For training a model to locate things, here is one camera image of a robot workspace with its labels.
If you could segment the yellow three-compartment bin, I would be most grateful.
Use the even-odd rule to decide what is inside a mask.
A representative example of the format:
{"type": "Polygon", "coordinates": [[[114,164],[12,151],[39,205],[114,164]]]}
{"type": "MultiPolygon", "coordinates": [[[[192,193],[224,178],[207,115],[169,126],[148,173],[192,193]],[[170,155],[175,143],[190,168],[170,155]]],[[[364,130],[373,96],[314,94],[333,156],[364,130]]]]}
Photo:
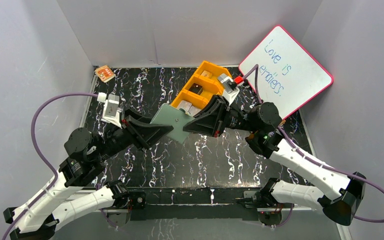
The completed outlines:
{"type": "Polygon", "coordinates": [[[218,77],[225,74],[231,77],[227,68],[203,61],[192,74],[171,106],[183,109],[187,114],[198,114],[211,100],[213,95],[222,95],[224,87],[218,77]]]}

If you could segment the silver card stack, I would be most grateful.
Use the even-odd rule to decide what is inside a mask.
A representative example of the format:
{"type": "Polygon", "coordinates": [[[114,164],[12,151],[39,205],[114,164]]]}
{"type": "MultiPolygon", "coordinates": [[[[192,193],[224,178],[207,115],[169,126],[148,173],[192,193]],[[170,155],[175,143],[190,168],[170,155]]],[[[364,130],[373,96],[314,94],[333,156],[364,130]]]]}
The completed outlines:
{"type": "Polygon", "coordinates": [[[181,111],[184,111],[185,113],[189,113],[190,112],[190,108],[192,107],[193,105],[188,102],[188,101],[185,101],[185,100],[182,100],[178,106],[177,106],[177,109],[181,110],[181,111]]]}

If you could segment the green card holder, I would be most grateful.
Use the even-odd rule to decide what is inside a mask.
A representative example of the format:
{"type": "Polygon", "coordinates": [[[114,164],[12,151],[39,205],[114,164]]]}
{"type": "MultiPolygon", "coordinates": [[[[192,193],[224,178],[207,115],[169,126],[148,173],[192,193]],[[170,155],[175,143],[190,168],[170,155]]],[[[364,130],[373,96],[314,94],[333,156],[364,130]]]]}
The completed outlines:
{"type": "Polygon", "coordinates": [[[183,111],[170,106],[167,103],[161,105],[151,120],[151,124],[171,125],[173,130],[167,137],[180,144],[183,144],[189,132],[183,131],[183,127],[194,120],[194,117],[187,115],[183,111]]]}

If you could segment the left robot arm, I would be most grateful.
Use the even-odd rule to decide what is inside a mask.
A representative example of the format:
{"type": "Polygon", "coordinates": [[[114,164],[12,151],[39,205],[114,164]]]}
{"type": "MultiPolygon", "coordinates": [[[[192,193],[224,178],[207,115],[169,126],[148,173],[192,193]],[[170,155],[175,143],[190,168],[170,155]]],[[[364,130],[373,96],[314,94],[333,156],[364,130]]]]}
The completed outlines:
{"type": "Polygon", "coordinates": [[[156,124],[150,117],[131,109],[106,108],[103,134],[84,127],[75,129],[65,142],[67,158],[54,176],[31,199],[4,211],[10,224],[6,236],[12,240],[48,240],[64,223],[96,209],[125,207],[128,191],[120,181],[111,182],[83,199],[67,198],[88,185],[103,170],[103,162],[129,146],[146,150],[173,130],[170,124],[156,124]]]}

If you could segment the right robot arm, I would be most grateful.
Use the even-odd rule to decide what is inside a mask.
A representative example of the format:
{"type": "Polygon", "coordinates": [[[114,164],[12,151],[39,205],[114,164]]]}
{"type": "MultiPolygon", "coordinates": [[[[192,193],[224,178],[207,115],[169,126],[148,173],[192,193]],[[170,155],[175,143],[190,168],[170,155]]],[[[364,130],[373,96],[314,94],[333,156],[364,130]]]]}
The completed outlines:
{"type": "Polygon", "coordinates": [[[249,111],[230,105],[226,98],[214,95],[206,107],[187,123],[185,132],[210,137],[220,136],[225,129],[248,131],[245,139],[257,154],[279,163],[310,182],[309,186],[271,178],[254,196],[241,203],[249,206],[274,207],[295,204],[322,211],[330,220],[349,226],[364,196],[364,176],[354,177],[335,172],[331,167],[299,150],[279,131],[282,122],[271,102],[257,104],[249,111]]]}

